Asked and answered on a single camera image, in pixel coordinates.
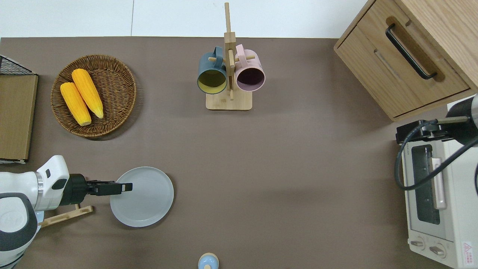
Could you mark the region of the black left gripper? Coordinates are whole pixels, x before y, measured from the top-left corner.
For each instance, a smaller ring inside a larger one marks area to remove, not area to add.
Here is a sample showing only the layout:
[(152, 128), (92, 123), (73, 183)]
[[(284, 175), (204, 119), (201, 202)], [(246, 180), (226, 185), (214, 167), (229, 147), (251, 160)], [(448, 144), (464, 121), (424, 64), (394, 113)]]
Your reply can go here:
[(60, 206), (80, 204), (87, 194), (95, 196), (119, 195), (133, 190), (133, 183), (118, 183), (115, 181), (86, 181), (82, 174), (70, 174), (65, 184)]

